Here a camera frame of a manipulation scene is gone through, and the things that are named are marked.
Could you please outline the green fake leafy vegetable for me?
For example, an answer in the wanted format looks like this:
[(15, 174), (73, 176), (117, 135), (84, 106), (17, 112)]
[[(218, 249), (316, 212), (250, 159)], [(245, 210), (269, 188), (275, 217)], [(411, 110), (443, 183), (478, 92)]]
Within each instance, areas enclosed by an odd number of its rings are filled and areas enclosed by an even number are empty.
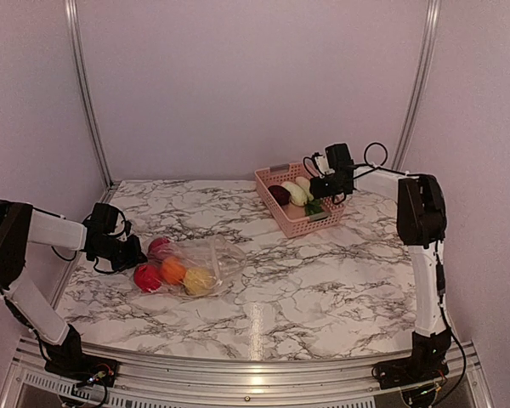
[(322, 208), (320, 200), (312, 200), (312, 201), (308, 201), (305, 204), (304, 212), (305, 212), (305, 215), (308, 217), (310, 215), (323, 213), (324, 209)]

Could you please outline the dark purple fake vegetable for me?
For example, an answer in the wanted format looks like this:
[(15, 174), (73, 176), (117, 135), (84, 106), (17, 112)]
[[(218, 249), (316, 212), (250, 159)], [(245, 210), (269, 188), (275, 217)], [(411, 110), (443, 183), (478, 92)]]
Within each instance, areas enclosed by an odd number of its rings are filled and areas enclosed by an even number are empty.
[(279, 206), (285, 206), (290, 202), (291, 193), (283, 186), (271, 185), (268, 187), (268, 191)]

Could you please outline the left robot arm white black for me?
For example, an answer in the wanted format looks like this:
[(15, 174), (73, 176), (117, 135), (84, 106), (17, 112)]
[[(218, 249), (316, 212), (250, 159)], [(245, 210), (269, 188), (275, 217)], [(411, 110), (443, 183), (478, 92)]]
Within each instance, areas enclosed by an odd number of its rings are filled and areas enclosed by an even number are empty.
[(98, 264), (105, 260), (113, 275), (146, 262), (140, 239), (117, 207), (98, 202), (82, 221), (33, 206), (0, 199), (0, 297), (12, 314), (34, 333), (47, 369), (82, 378), (98, 363), (84, 353), (79, 332), (51, 305), (28, 254), (35, 246), (66, 249)]

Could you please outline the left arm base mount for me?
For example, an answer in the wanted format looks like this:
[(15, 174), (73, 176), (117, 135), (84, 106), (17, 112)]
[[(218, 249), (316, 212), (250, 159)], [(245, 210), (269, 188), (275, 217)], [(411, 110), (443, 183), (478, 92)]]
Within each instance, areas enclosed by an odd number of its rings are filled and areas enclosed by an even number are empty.
[(96, 383), (111, 388), (119, 367), (117, 360), (85, 354), (79, 360), (51, 359), (45, 357), (45, 370), (53, 374), (77, 380), (83, 385)]

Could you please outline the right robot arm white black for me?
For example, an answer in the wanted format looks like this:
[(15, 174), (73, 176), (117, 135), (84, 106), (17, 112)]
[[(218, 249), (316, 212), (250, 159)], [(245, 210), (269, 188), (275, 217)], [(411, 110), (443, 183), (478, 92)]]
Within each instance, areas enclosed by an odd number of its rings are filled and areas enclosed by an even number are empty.
[(441, 250), (447, 217), (445, 198), (430, 174), (392, 170), (384, 164), (354, 162), (346, 144), (326, 147), (323, 154), (303, 159), (310, 174), (309, 191), (316, 199), (342, 203), (355, 190), (370, 191), (395, 201), (396, 230), (411, 257), (416, 289), (416, 323), (411, 355), (373, 366), (381, 388), (444, 376), (452, 330), (446, 318), (445, 271)]

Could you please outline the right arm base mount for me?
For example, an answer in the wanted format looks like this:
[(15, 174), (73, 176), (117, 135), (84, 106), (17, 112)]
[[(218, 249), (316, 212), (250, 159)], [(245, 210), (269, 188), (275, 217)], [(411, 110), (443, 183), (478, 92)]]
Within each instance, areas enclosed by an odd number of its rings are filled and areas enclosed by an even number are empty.
[(446, 377), (449, 368), (445, 358), (423, 362), (406, 357), (378, 362), (372, 367), (371, 374), (381, 389), (390, 389)]

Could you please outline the clear zip top bag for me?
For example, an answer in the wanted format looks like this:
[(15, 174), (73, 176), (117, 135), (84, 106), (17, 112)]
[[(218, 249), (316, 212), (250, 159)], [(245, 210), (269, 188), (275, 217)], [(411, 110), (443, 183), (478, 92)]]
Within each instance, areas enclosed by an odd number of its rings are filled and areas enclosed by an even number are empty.
[(133, 283), (146, 294), (211, 297), (228, 288), (246, 264), (247, 255), (221, 235), (180, 242), (162, 236), (150, 242)]

